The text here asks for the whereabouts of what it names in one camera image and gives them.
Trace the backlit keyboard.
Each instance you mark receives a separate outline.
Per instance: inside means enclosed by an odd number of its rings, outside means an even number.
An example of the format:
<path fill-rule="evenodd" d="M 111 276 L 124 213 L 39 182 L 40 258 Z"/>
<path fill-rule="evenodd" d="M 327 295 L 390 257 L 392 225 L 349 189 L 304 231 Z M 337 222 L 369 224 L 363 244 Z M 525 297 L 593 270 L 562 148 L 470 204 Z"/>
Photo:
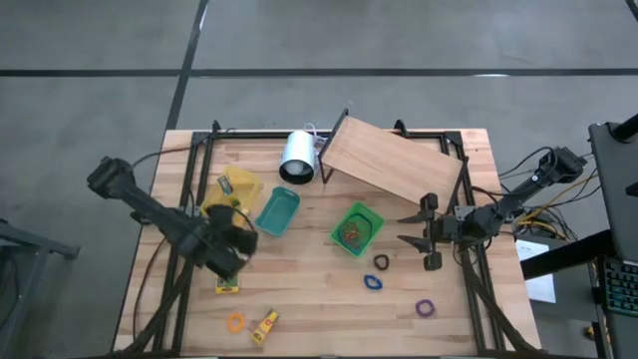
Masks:
<path fill-rule="evenodd" d="M 638 264 L 603 258 L 601 279 L 606 308 L 638 318 Z"/>

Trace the long orange-red rubber band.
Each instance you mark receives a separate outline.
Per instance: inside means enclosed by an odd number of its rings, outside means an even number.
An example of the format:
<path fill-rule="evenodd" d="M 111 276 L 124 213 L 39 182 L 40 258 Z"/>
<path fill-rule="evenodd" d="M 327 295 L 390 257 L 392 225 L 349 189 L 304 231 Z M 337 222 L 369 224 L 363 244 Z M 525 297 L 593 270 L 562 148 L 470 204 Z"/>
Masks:
<path fill-rule="evenodd" d="M 358 248 L 361 243 L 361 230 L 356 222 L 345 223 L 340 231 L 342 242 L 351 247 Z"/>

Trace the wooden shelf riser black legs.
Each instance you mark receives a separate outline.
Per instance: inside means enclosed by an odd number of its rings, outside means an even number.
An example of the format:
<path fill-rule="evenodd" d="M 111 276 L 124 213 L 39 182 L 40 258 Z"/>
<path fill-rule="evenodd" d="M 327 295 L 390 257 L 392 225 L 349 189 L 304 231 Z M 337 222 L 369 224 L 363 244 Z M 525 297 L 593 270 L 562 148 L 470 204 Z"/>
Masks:
<path fill-rule="evenodd" d="M 330 130 L 319 130 L 323 166 L 333 174 L 323 185 L 329 197 L 371 204 L 412 203 L 432 192 L 438 213 L 458 191 L 463 161 L 442 152 L 441 141 L 384 130 L 344 111 Z"/>

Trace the yellow translucent plastic bin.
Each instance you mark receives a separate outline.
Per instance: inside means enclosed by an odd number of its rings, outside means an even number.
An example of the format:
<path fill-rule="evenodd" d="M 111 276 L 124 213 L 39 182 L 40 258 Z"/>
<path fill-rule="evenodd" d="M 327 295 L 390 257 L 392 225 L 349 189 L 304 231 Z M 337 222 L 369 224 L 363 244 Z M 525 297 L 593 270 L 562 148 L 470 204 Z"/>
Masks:
<path fill-rule="evenodd" d="M 217 179 L 227 175 L 233 187 L 233 195 L 225 196 L 217 182 Z M 222 173 L 211 183 L 211 187 L 207 191 L 200 213 L 208 216 L 207 210 L 214 205 L 229 206 L 228 199 L 231 196 L 237 197 L 241 202 L 243 209 L 232 208 L 232 223 L 234 225 L 249 229 L 251 226 L 250 215 L 255 205 L 256 199 L 259 197 L 263 189 L 263 184 L 259 177 L 247 170 L 236 166 L 226 166 Z"/>

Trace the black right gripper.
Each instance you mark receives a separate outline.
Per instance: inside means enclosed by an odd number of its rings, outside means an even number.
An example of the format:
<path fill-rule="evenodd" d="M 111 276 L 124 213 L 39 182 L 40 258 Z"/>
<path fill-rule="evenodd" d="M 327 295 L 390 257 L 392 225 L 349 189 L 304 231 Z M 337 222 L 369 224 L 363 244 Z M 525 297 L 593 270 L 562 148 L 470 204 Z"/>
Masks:
<path fill-rule="evenodd" d="M 398 239 L 406 242 L 418 250 L 425 252 L 424 268 L 426 271 L 435 271 L 443 266 L 442 254 L 436 250 L 439 242 L 454 243 L 461 238 L 460 222 L 455 215 L 441 215 L 435 218 L 439 207 L 438 196 L 429 192 L 421 198 L 421 210 L 412 216 L 398 219 L 399 223 L 425 222 L 424 237 L 409 235 L 398 236 Z"/>

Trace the black desk bar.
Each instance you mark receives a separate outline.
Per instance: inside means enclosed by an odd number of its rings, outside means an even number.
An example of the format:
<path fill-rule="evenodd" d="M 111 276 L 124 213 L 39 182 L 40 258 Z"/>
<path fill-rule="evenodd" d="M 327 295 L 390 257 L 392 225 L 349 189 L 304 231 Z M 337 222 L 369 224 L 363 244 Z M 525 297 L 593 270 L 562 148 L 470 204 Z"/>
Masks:
<path fill-rule="evenodd" d="M 577 266 L 599 256 L 614 254 L 612 233 L 610 229 L 606 229 L 525 259 L 520 265 L 523 278 L 527 280 Z"/>

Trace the yellow glue tube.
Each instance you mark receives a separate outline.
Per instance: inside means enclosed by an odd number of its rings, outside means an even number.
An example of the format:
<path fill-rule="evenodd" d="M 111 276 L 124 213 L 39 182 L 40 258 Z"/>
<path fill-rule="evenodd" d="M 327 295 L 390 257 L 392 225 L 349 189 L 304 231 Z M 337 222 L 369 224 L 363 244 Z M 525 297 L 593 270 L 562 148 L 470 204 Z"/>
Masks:
<path fill-rule="evenodd" d="M 265 317 L 259 322 L 258 325 L 252 330 L 250 334 L 250 338 L 257 345 L 261 345 L 268 334 L 272 330 L 274 324 L 279 319 L 279 313 L 273 309 L 271 309 Z"/>

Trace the white cylindrical lamp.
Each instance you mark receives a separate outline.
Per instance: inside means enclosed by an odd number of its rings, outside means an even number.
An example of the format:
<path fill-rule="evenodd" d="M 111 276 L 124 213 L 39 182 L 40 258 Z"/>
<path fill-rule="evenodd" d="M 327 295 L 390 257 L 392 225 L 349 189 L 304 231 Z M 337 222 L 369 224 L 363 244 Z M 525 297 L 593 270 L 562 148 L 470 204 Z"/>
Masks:
<path fill-rule="evenodd" d="M 279 163 L 280 177 L 291 184 L 306 184 L 316 176 L 315 138 L 307 132 L 295 131 L 286 141 Z"/>

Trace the teal plastic bin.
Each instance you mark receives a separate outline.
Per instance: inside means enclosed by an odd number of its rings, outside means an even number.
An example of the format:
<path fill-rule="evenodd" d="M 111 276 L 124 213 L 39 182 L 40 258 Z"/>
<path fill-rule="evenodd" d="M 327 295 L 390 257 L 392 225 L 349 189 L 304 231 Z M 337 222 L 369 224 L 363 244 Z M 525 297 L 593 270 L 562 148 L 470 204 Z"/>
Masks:
<path fill-rule="evenodd" d="M 254 224 L 262 231 L 281 236 L 288 229 L 300 204 L 300 196 L 291 189 L 277 186 Z"/>

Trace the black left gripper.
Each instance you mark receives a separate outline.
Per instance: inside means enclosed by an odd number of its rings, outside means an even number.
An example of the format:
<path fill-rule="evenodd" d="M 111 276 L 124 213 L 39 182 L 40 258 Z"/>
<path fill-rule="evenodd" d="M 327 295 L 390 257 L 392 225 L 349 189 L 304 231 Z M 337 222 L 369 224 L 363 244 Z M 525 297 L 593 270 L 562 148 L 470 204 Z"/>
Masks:
<path fill-rule="evenodd" d="M 258 233 L 241 210 L 226 204 L 206 208 L 205 265 L 223 279 L 235 277 L 257 249 Z"/>

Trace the dark grey monitor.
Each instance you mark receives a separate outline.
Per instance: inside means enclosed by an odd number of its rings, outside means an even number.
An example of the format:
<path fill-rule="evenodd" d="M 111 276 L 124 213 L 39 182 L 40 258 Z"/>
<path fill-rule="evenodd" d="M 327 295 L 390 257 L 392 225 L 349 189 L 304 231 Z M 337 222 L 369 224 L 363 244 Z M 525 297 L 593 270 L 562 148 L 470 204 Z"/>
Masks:
<path fill-rule="evenodd" d="M 638 262 L 638 114 L 588 132 L 615 251 Z"/>

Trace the grey metal cart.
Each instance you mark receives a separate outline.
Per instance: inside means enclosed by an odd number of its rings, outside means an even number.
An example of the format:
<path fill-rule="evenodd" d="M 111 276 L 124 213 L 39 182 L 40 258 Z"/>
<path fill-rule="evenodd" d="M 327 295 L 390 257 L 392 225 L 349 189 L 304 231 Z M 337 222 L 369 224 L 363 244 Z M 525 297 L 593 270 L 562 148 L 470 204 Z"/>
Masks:
<path fill-rule="evenodd" d="M 80 248 L 0 219 L 0 359 L 9 359 L 50 254 L 75 260 Z"/>

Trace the green plastic mesh basket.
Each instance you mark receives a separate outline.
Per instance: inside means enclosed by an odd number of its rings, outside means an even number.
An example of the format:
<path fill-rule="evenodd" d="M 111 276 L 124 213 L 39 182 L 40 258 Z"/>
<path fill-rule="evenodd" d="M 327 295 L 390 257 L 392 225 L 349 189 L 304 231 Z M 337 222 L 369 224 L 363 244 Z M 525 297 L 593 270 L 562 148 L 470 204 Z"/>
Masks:
<path fill-rule="evenodd" d="M 367 217 L 372 222 L 372 233 L 371 233 L 370 240 L 366 243 L 366 245 L 361 250 L 352 251 L 352 250 L 346 248 L 339 241 L 339 239 L 338 239 L 338 228 L 349 216 L 351 216 L 352 214 L 355 214 L 355 213 L 359 213 L 359 214 L 364 215 L 365 217 Z M 354 257 L 361 257 L 365 253 L 367 248 L 370 246 L 370 244 L 374 241 L 376 235 L 379 233 L 379 231 L 384 226 L 384 224 L 385 224 L 385 220 L 380 215 L 378 215 L 376 212 L 374 212 L 373 210 L 371 210 L 370 208 L 365 206 L 363 203 L 355 202 L 349 208 L 349 210 L 346 212 L 346 214 L 343 216 L 341 221 L 333 228 L 333 230 L 332 230 L 332 232 L 330 234 L 330 238 L 332 239 L 333 242 L 335 242 L 337 245 L 342 247 L 350 255 L 352 255 Z"/>

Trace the black aluminium table frame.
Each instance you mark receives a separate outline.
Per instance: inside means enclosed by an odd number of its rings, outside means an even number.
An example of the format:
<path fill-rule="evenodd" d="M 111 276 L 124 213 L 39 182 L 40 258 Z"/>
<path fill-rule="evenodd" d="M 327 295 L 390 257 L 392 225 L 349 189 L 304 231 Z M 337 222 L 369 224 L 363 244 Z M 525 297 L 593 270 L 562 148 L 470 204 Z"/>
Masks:
<path fill-rule="evenodd" d="M 497 174 L 487 132 L 469 130 L 414 130 L 458 132 L 470 156 L 471 183 L 497 190 Z M 278 162 L 287 134 L 283 131 L 221 133 L 213 140 L 208 188 L 228 165 L 256 173 L 263 183 L 251 216 L 258 215 L 275 186 L 285 185 Z M 171 311 L 162 339 L 148 350 L 173 349 L 168 355 L 184 356 L 422 356 L 473 355 L 475 339 L 463 272 L 451 256 L 451 247 L 439 245 L 443 268 L 427 272 L 422 256 L 400 241 L 398 234 L 419 235 L 423 225 L 396 223 L 418 210 L 397 196 L 334 172 L 324 184 L 321 177 L 293 186 L 300 207 L 281 237 L 260 233 L 258 249 L 239 274 L 239 292 L 215 293 L 215 275 L 196 268 L 190 287 L 181 336 L 176 329 L 178 303 Z M 385 219 L 379 235 L 360 258 L 334 244 L 329 233 L 349 207 L 362 202 Z M 152 226 L 143 228 L 133 265 L 129 290 L 117 330 L 114 349 L 133 340 L 136 297 L 149 260 L 162 240 Z M 390 267 L 378 271 L 375 254 L 390 256 Z M 525 282 L 511 236 L 495 238 L 487 252 L 495 297 L 509 321 L 536 348 L 540 347 Z M 384 287 L 370 290 L 367 273 L 378 275 Z M 436 307 L 430 318 L 415 311 L 419 300 L 431 299 Z M 250 334 L 270 310 L 279 313 L 263 344 Z M 227 330 L 232 313 L 245 317 L 246 329 Z"/>

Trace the white paper sheet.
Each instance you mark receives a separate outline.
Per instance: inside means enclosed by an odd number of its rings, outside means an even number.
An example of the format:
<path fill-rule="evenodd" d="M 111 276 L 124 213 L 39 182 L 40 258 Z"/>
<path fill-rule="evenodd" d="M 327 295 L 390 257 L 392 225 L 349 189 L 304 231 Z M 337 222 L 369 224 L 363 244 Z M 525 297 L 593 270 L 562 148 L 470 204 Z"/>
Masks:
<path fill-rule="evenodd" d="M 518 239 L 515 242 L 517 255 L 520 262 L 530 259 L 539 254 L 543 254 L 549 250 L 547 244 L 536 243 Z M 527 295 L 530 300 L 541 301 L 546 303 L 556 303 L 553 275 L 546 274 L 544 276 L 525 280 Z"/>

